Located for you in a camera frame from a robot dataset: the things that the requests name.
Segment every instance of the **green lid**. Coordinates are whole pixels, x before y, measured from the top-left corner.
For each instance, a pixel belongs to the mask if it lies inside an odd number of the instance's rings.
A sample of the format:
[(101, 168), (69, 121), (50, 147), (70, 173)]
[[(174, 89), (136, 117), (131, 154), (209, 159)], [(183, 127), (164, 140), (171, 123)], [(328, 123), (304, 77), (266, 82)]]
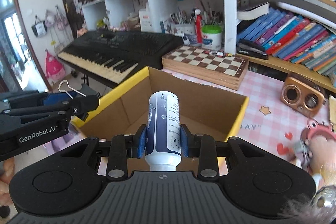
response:
[(218, 25), (204, 25), (202, 27), (202, 32), (204, 33), (221, 33), (222, 28)]

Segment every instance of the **metal hook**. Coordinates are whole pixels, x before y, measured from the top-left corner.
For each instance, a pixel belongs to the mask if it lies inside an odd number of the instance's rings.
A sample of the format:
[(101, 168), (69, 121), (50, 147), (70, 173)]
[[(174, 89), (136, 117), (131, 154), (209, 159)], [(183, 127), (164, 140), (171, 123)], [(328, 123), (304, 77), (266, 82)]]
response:
[(71, 86), (69, 86), (69, 82), (68, 82), (67, 80), (63, 80), (61, 83), (59, 83), (59, 86), (58, 86), (58, 91), (59, 91), (59, 92), (65, 92), (66, 94), (68, 94), (68, 95), (71, 97), (71, 99), (73, 99), (73, 97), (69, 94), (69, 92), (67, 92), (66, 90), (61, 90), (61, 85), (63, 85), (64, 83), (67, 83), (68, 88), (70, 88), (71, 90), (73, 90), (73, 91), (77, 92), (78, 94), (80, 94), (80, 95), (86, 97), (85, 94), (83, 94), (83, 93), (81, 93), (80, 91), (75, 90), (75, 89), (73, 89)]

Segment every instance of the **cardboard box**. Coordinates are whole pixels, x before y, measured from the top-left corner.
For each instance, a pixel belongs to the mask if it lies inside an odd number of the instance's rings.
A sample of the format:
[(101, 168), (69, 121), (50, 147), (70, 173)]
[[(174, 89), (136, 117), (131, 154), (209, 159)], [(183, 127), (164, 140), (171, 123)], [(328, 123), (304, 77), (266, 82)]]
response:
[[(248, 97), (227, 90), (181, 80), (169, 73), (146, 67), (101, 98), (97, 110), (89, 113), (84, 123), (73, 123), (86, 136), (111, 140), (120, 134), (135, 134), (147, 124), (149, 97), (161, 90), (177, 95), (180, 123), (192, 134), (204, 133), (217, 141), (226, 141), (240, 129)], [(128, 159), (129, 175), (133, 170), (149, 170), (142, 159)], [(176, 170), (197, 172), (198, 159), (182, 158)]]

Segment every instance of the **bottle label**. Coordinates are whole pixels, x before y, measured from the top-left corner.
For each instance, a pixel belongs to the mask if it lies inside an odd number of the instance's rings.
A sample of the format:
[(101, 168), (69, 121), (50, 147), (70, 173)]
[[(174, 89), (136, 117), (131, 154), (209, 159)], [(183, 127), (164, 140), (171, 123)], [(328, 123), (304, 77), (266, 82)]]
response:
[(167, 96), (167, 148), (181, 154), (179, 101)]
[(179, 100), (171, 92), (150, 97), (146, 154), (153, 151), (181, 155)]

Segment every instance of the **red heart sticker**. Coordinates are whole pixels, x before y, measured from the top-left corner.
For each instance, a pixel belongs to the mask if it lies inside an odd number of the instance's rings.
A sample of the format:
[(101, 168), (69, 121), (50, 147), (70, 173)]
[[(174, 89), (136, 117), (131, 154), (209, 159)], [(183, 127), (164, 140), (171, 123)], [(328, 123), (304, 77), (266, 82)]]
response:
[(282, 143), (279, 143), (277, 145), (277, 151), (279, 155), (286, 155), (289, 153), (289, 148), (288, 147), (284, 147), (284, 145)]
[(285, 133), (285, 137), (286, 137), (286, 139), (289, 139), (289, 140), (292, 140), (292, 138), (293, 138), (293, 134), (292, 133)]

